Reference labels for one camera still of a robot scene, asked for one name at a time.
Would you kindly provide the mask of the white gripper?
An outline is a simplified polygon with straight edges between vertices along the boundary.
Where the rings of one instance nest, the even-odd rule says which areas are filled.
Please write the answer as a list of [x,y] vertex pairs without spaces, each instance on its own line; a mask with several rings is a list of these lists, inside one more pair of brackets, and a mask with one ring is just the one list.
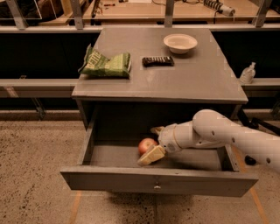
[[151,145],[148,150],[138,159],[140,166],[146,166],[156,162],[165,156],[165,151],[174,153],[179,151],[179,147],[174,137],[176,125],[168,125],[166,127],[159,126],[150,129],[150,132],[158,136],[160,145]]

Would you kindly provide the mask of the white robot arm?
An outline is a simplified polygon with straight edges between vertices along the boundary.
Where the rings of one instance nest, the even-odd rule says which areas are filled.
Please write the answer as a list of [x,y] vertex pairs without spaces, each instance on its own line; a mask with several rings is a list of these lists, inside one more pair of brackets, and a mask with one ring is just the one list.
[[158,161],[166,152],[232,145],[258,163],[280,172],[279,136],[241,126],[211,109],[200,110],[190,122],[152,128],[151,132],[158,135],[159,145],[148,146],[137,161],[139,165]]

